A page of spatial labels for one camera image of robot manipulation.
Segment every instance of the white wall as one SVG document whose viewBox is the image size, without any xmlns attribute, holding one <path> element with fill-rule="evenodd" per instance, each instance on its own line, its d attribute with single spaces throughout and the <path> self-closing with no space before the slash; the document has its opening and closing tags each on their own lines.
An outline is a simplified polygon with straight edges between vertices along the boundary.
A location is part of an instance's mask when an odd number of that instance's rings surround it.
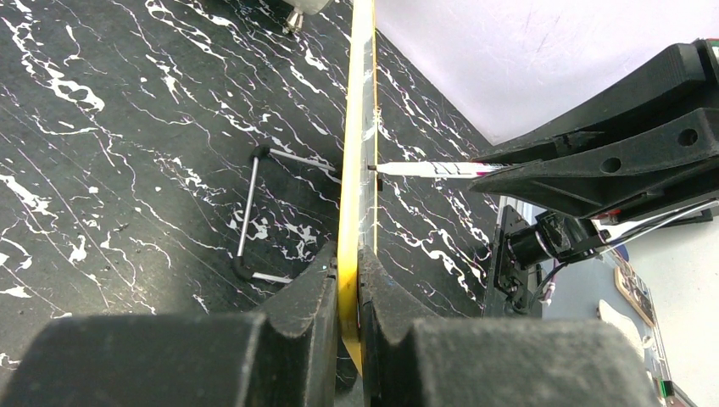
<svg viewBox="0 0 719 407">
<path fill-rule="evenodd" d="M 376 21 L 497 143 L 566 112 L 674 42 L 719 37 L 719 2 L 376 0 Z"/>
<path fill-rule="evenodd" d="M 672 378 L 700 406 L 719 405 L 719 219 L 627 244 L 652 291 Z"/>
</svg>

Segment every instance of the wire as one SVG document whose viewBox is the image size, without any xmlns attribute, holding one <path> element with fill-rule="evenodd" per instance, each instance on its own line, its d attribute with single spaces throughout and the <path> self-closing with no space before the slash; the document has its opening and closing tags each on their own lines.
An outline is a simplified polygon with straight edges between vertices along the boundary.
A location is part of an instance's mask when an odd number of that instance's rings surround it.
<svg viewBox="0 0 719 407">
<path fill-rule="evenodd" d="M 549 272 L 549 274 L 542 280 L 542 282 L 539 283 L 537 286 L 537 289 L 534 290 L 534 293 L 532 293 L 532 296 L 529 298 L 529 304 L 525 309 L 518 308 L 516 304 L 512 303 L 512 309 L 517 313 L 521 315 L 527 315 L 532 311 L 532 308 L 534 308 L 534 304 L 539 300 L 539 297 L 543 294 L 544 288 L 547 287 L 547 284 L 552 281 L 553 278 L 557 275 L 557 273 L 560 272 L 561 269 L 565 268 L 567 266 L 567 263 L 561 263 L 557 265 L 552 271 Z"/>
<path fill-rule="evenodd" d="M 532 293 L 532 297 L 529 299 L 529 305 L 527 306 L 527 311 L 531 311 L 534 307 L 534 304 L 539 300 L 539 297 L 544 294 L 544 288 L 547 287 L 547 284 L 552 281 L 552 279 L 555 278 L 557 273 L 560 272 L 561 269 L 567 267 L 568 263 L 561 263 L 558 264 L 552 271 L 547 274 L 547 276 L 542 280 L 542 282 L 539 283 L 539 286 L 536 290 L 534 290 L 534 293 Z"/>
<path fill-rule="evenodd" d="M 659 229 L 660 227 L 662 227 L 662 226 L 664 226 L 664 225 L 666 225 L 666 224 L 668 224 L 668 223 L 672 223 L 674 220 L 677 220 L 677 219 L 679 219 L 679 218 L 682 218 L 682 217 L 684 217 L 684 216 L 686 216 L 686 215 L 691 215 L 691 214 L 694 213 L 694 212 L 698 212 L 698 211 L 701 211 L 701 210 L 704 210 L 704 209 L 707 209 L 707 208 L 712 208 L 712 207 L 717 206 L 717 205 L 719 205 L 719 201 L 717 201 L 717 200 L 715 200 L 715 199 L 712 199 L 712 200 L 709 201 L 709 202 L 700 203 L 700 204 L 697 204 L 697 205 L 695 205 L 695 206 L 688 207 L 687 209 L 682 210 L 681 212 L 679 212 L 679 213 L 676 214 L 676 215 L 671 215 L 671 216 L 663 217 L 663 218 L 661 218 L 661 219 L 659 220 L 658 223 L 655 223 L 655 224 L 653 224 L 653 225 L 642 225 L 642 227 L 639 227 L 638 231 L 635 231 L 634 233 L 631 233 L 629 236 L 619 237 L 618 239 L 616 239 L 615 241 L 613 241 L 613 243 L 616 242 L 616 244 L 613 244 L 612 246 L 610 246 L 610 247 L 607 248 L 606 250 L 602 251 L 600 254 L 607 253 L 607 252 L 609 252 L 610 250 L 612 250 L 612 249 L 614 249 L 614 248 L 616 248 L 616 247 L 618 247 L 618 246 L 621 246 L 621 245 L 624 244 L 624 243 L 631 242 L 632 240 L 636 239 L 637 237 L 641 237 L 641 236 L 646 235 L 647 233 L 649 233 L 649 232 L 651 232 L 651 231 L 653 231 L 653 230 L 655 230 L 655 229 Z"/>
</svg>

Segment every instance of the yellow board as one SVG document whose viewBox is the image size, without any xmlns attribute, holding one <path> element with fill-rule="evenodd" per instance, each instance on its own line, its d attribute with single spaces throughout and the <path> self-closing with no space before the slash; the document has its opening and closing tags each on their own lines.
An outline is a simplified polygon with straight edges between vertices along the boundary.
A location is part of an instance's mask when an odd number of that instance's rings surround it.
<svg viewBox="0 0 719 407">
<path fill-rule="evenodd" d="M 357 253 L 365 245 L 376 253 L 376 174 L 367 165 L 377 163 L 377 114 L 375 2 L 354 0 L 337 238 L 337 312 L 342 340 L 360 374 Z"/>
</svg>

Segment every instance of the mounting hole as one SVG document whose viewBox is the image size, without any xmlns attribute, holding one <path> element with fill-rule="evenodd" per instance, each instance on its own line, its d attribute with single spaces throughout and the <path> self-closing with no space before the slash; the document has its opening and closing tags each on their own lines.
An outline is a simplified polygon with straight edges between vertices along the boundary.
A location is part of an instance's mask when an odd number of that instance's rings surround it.
<svg viewBox="0 0 719 407">
<path fill-rule="evenodd" d="M 621 160 L 617 157 L 606 159 L 604 163 L 599 167 L 605 174 L 614 174 L 621 168 Z"/>
<path fill-rule="evenodd" d="M 695 129 L 687 129 L 679 134 L 677 141 L 680 146 L 689 147 L 699 140 L 699 135 Z"/>
</svg>

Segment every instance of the black rubber foot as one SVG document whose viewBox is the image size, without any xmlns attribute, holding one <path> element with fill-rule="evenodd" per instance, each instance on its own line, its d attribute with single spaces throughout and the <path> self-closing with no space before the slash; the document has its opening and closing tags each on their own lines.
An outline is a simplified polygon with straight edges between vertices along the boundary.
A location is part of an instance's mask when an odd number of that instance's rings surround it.
<svg viewBox="0 0 719 407">
<path fill-rule="evenodd" d="M 243 280 L 252 279 L 252 274 L 254 274 L 250 269 L 245 267 L 245 261 L 242 256 L 237 256 L 232 260 L 232 271 L 234 271 L 237 278 Z"/>
</svg>

